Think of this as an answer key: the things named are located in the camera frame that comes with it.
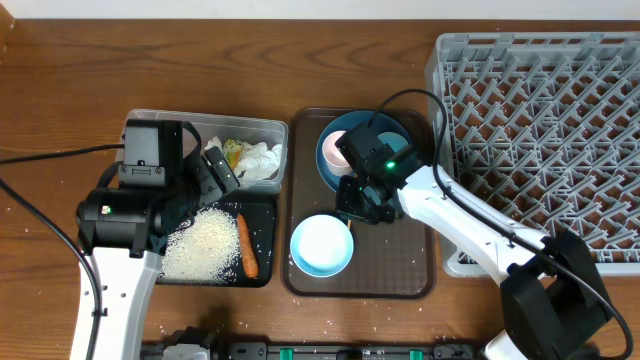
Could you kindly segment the white rice pile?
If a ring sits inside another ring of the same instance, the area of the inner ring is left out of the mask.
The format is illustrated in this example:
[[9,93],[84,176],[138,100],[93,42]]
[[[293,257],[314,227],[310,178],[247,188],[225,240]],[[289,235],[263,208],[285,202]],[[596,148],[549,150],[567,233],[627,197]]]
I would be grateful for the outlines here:
[[162,260],[160,283],[233,283],[237,279],[240,244],[235,218],[223,210],[209,208],[195,216],[192,225],[168,237]]

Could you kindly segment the white tissue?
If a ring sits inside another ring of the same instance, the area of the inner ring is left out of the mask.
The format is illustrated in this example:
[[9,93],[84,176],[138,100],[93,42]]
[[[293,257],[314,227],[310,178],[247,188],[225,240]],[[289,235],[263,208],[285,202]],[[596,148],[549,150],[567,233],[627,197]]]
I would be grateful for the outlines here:
[[279,169],[281,154],[281,144],[269,149],[265,142],[255,145],[244,143],[234,173],[243,181],[268,179]]
[[218,150],[222,150],[223,148],[222,142],[217,136],[211,138],[205,146],[205,150],[210,150],[212,148],[217,148]]

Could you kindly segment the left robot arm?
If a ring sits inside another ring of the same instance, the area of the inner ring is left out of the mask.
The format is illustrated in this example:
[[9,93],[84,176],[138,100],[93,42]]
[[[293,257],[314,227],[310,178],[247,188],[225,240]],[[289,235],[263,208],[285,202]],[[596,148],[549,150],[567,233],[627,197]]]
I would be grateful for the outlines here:
[[235,191],[239,182],[222,152],[210,148],[170,162],[120,160],[77,209],[81,258],[74,359],[135,359],[140,355],[153,288],[170,235]]

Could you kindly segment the orange carrot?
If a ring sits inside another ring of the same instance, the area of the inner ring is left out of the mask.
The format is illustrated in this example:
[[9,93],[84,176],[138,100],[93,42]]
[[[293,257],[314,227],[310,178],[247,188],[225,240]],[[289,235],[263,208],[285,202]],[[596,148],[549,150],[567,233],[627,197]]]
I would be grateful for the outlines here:
[[248,278],[257,278],[259,275],[259,265],[253,251],[249,228],[242,214],[237,216],[237,230],[245,275]]

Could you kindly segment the light blue cup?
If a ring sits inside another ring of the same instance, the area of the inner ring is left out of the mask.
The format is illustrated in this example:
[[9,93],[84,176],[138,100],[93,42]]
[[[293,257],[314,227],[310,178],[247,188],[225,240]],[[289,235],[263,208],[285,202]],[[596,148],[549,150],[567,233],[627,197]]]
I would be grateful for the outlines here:
[[401,151],[409,142],[400,134],[394,132],[383,132],[377,135],[378,139],[386,145],[389,145],[394,152]]

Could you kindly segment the green yellow snack wrapper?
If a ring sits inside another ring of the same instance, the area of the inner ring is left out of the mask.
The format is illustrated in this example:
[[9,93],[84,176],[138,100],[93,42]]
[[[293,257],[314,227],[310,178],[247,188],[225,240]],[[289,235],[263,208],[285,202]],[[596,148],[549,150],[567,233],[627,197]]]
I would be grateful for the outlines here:
[[227,139],[223,144],[222,153],[232,170],[235,170],[246,150],[246,143],[239,140]]

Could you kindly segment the pink cup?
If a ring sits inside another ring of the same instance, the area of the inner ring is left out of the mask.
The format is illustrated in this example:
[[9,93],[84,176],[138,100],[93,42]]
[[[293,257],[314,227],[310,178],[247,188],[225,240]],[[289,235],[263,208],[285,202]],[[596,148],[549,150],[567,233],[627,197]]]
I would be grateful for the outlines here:
[[349,175],[352,172],[347,160],[339,151],[336,142],[346,133],[345,130],[338,130],[330,133],[322,144],[322,156],[329,172],[334,176]]

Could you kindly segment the light blue bowl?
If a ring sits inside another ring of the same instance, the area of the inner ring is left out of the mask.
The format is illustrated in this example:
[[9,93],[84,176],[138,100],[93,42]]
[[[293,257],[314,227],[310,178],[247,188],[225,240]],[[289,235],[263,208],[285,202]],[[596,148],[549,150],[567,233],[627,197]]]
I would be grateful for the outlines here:
[[329,278],[342,272],[354,254],[354,237],[342,220],[319,214],[300,222],[289,245],[293,263],[305,274]]

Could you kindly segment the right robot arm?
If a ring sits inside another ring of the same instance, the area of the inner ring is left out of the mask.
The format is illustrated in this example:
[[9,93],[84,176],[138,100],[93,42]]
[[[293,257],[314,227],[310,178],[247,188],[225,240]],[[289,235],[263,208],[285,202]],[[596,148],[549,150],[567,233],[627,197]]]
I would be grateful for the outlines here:
[[411,146],[342,145],[355,171],[341,189],[363,199],[350,216],[390,222],[394,205],[470,255],[500,288],[504,329],[484,347],[488,359],[572,359],[620,313],[584,242],[516,223],[427,164]]

